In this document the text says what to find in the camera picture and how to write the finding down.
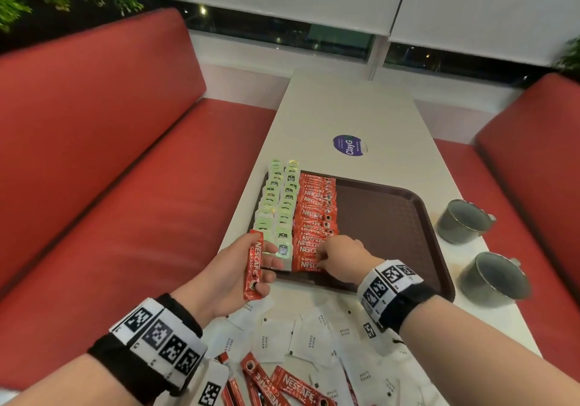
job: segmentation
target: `brown tray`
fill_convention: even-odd
[[[254,212],[261,196],[260,192]],[[449,301],[455,299],[455,287],[427,209],[417,194],[393,186],[337,177],[337,208],[341,235],[359,239],[374,256],[400,259],[442,297]],[[326,272],[277,271],[277,275],[288,281],[356,292],[354,285],[344,284]]]

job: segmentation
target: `window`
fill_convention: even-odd
[[[522,88],[553,71],[547,67],[399,43],[390,44],[385,65],[472,77]]]
[[[367,60],[372,47],[373,35],[358,31],[221,9],[192,2],[159,1],[164,7],[178,9],[185,25],[191,30],[362,60]]]

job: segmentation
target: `gray mug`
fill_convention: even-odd
[[[440,237],[452,244],[465,244],[486,233],[495,217],[465,200],[451,200],[437,220]]]
[[[532,293],[520,262],[491,252],[475,256],[460,273],[458,284],[469,300],[485,307],[501,307]]]

